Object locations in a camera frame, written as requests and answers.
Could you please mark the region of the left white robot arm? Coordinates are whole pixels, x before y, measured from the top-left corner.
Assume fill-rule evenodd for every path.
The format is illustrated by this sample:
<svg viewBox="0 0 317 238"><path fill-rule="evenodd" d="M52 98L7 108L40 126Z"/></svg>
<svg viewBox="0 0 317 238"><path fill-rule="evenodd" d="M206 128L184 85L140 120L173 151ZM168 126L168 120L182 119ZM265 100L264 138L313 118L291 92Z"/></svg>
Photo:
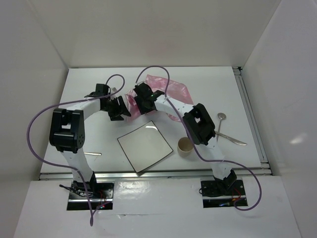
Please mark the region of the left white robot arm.
<svg viewBox="0 0 317 238"><path fill-rule="evenodd" d="M88 165L83 151L85 142L85 120L99 112L108 112L111 121L130 117L121 96L110 97L111 89L106 84L97 84L94 92L85 96L87 99L67 109L53 111L49 141L72 167L73 186L87 198L98 192L94 171Z"/></svg>

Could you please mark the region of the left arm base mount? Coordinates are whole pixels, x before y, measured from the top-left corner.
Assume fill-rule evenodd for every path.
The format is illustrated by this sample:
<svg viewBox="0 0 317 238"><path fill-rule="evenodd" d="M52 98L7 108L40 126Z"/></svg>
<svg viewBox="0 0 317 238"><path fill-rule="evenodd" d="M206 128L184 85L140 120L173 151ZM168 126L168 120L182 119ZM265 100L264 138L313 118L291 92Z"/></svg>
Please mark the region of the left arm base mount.
<svg viewBox="0 0 317 238"><path fill-rule="evenodd" d="M69 192L67 211L89 210L86 193L83 190L76 190L74 185L59 187ZM95 192L89 191L92 210L112 210L113 209L114 182L102 182L97 184Z"/></svg>

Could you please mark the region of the pink satin cloth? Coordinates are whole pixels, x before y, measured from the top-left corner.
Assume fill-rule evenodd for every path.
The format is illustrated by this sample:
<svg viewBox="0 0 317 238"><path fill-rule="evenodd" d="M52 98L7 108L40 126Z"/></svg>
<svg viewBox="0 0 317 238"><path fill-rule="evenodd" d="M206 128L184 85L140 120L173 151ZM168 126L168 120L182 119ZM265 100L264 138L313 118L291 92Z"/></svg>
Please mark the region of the pink satin cloth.
<svg viewBox="0 0 317 238"><path fill-rule="evenodd" d="M167 78L148 74L144 82L151 87L153 92L156 90L164 91L167 84ZM185 104L194 104L187 86L183 83L170 80L167 88L167 95ZM133 89L125 93L127 109L131 114L130 117L126 118L127 122L131 122L141 116L134 99L136 96L137 95Z"/></svg>

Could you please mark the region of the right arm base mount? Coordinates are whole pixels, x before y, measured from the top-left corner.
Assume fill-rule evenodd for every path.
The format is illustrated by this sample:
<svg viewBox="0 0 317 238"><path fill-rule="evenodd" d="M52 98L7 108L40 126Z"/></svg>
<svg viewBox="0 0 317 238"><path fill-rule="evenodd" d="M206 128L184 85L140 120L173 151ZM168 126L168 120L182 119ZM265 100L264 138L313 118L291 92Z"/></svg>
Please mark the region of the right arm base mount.
<svg viewBox="0 0 317 238"><path fill-rule="evenodd" d="M199 194L202 196L203 208L247 207L248 201L244 184L236 180L229 190L221 190L219 183L214 180L202 180Z"/></svg>

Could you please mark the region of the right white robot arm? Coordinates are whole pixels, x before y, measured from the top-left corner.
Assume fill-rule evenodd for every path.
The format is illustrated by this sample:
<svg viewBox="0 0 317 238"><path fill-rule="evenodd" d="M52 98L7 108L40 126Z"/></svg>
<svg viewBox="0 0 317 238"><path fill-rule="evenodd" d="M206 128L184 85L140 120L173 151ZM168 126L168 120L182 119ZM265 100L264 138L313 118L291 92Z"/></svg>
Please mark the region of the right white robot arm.
<svg viewBox="0 0 317 238"><path fill-rule="evenodd" d="M237 176L217 143L215 125L203 104L190 105L178 101L149 85L141 83L135 86L134 97L140 113L152 111L167 113L180 119L197 156L210 163L216 180L216 189L221 194L228 194L233 189Z"/></svg>

